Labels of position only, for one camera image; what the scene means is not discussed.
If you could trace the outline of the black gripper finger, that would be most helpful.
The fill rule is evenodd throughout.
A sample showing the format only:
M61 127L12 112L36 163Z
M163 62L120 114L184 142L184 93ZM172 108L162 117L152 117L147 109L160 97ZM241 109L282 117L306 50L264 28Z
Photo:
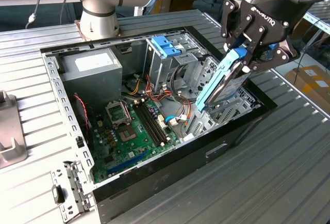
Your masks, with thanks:
M257 73L292 62L301 55L290 39L285 39L277 44L271 44L268 48L268 52L271 55L270 59L261 59L263 52L258 57L257 52L252 55L248 51L242 60L242 64L248 67L250 71Z
M258 23L251 4L239 0L225 0L221 21L221 36L229 50L236 49L248 41L246 49L254 53L266 33L266 26Z

